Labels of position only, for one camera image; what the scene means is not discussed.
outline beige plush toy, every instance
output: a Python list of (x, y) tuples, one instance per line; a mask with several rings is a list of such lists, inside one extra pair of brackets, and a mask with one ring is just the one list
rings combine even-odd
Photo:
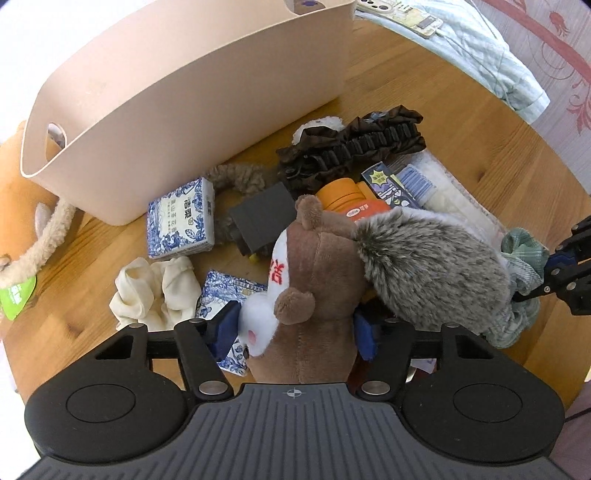
[[(25, 123), (0, 146), (0, 288), (36, 275), (64, 241), (76, 208), (21, 175)], [(46, 157), (60, 147), (47, 137)]]

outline teddy bear ear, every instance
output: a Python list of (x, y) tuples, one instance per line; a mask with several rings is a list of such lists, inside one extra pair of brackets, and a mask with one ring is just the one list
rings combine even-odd
[(294, 325), (312, 317), (315, 308), (316, 300), (309, 291), (301, 292), (289, 287), (277, 297), (273, 313), (280, 323)]
[(305, 230), (314, 230), (322, 223), (322, 204), (315, 195), (302, 195), (295, 202), (296, 220)]

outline ribbed black plastic surface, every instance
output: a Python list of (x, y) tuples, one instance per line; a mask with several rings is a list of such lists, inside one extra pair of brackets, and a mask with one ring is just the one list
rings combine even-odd
[(387, 404), (351, 396), (344, 384), (256, 385), (199, 407), (161, 449), (116, 465), (42, 458), (35, 480), (566, 480), (544, 458), (503, 468), (465, 465), (424, 447)]

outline cardboard tag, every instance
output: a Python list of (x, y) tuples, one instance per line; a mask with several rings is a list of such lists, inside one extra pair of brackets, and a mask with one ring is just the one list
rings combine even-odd
[(23, 283), (0, 290), (0, 304), (2, 304), (4, 315), (9, 320), (14, 320), (22, 312), (36, 284), (37, 277), (31, 277)]

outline furry grey tail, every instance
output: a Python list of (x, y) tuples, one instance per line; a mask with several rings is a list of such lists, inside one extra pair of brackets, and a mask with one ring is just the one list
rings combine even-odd
[(419, 330), (457, 322), (474, 333), (509, 302), (506, 267), (489, 245), (444, 216), (396, 208), (358, 222), (365, 276)]

